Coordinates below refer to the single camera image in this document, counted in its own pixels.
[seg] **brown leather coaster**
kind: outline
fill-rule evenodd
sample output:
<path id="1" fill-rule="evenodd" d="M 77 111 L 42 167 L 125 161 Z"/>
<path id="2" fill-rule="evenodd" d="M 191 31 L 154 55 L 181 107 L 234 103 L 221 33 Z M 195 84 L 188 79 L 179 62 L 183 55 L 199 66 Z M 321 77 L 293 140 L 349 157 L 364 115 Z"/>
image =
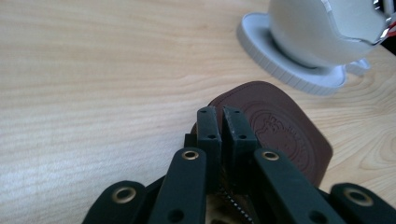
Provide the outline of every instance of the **brown leather coaster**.
<path id="1" fill-rule="evenodd" d="M 209 105 L 217 109 L 220 127 L 225 105 L 241 109 L 263 147 L 285 152 L 314 186 L 320 184 L 332 147 L 285 92 L 270 83 L 254 81 L 223 93 Z"/>

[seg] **wood grain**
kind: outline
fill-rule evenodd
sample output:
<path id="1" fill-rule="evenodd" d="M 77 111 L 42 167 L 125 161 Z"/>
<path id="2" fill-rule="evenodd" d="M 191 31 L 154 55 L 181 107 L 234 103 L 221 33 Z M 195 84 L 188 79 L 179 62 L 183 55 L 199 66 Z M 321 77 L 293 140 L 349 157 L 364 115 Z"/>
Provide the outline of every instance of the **wood grain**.
<path id="1" fill-rule="evenodd" d="M 0 222 L 79 223 L 111 184 L 151 183 L 195 111 L 252 80 L 289 94 L 332 144 L 323 189 L 353 182 L 396 206 L 396 58 L 377 48 L 330 97 L 294 90 L 235 36 L 268 2 L 0 2 Z M 209 201 L 207 223 L 232 222 Z"/>

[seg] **black plastic part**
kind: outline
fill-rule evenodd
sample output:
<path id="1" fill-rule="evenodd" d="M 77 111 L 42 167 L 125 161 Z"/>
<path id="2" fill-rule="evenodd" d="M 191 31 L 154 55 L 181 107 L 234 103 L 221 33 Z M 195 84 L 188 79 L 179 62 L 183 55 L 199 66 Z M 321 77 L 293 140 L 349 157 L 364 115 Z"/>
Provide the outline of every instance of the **black plastic part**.
<path id="1" fill-rule="evenodd" d="M 284 153 L 259 148 L 254 159 L 256 178 L 250 184 L 250 198 L 256 209 L 270 205 L 267 214 L 274 213 L 261 216 L 261 223 L 345 223 Z"/>
<path id="2" fill-rule="evenodd" d="M 195 147 L 179 150 L 170 164 L 149 224 L 205 223 L 206 155 Z"/>
<path id="3" fill-rule="evenodd" d="M 108 187 L 91 207 L 83 224 L 130 224 L 140 222 L 146 199 L 143 185 L 121 181 Z"/>
<path id="4" fill-rule="evenodd" d="M 332 187 L 330 203 L 347 223 L 395 223 L 396 210 L 384 200 L 355 184 Z"/>
<path id="5" fill-rule="evenodd" d="M 244 193 L 253 151 L 260 146 L 244 113 L 230 106 L 223 108 L 221 138 L 226 178 L 234 193 Z"/>
<path id="6" fill-rule="evenodd" d="M 197 147 L 206 153 L 206 193 L 219 189 L 221 170 L 221 136 L 219 133 L 216 109 L 207 106 L 197 111 Z"/>

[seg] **white saucer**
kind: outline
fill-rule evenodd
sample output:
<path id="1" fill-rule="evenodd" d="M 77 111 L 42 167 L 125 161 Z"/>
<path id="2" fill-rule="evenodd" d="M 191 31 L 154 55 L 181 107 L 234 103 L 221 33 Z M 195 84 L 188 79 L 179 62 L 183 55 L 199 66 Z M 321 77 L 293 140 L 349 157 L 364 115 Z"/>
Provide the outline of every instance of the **white saucer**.
<path id="1" fill-rule="evenodd" d="M 307 68 L 286 57 L 269 31 L 269 17 L 264 13 L 244 16 L 237 30 L 238 39 L 250 57 L 272 76 L 293 88 L 316 95 L 330 95 L 347 81 L 344 65 L 331 68 Z"/>

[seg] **wooden table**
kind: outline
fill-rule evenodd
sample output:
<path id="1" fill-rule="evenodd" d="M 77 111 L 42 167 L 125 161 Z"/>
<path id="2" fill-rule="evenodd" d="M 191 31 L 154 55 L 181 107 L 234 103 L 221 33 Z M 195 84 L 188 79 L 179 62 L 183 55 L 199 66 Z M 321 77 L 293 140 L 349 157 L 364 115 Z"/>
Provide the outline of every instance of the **wooden table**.
<path id="1" fill-rule="evenodd" d="M 2 1 L 0 222 L 79 223 L 111 184 L 164 175 L 195 112 L 240 84 L 277 85 L 334 149 L 321 188 L 396 206 L 396 58 L 382 47 L 333 96 L 297 91 L 240 47 L 266 1 Z M 215 200 L 207 223 L 223 217 Z"/>

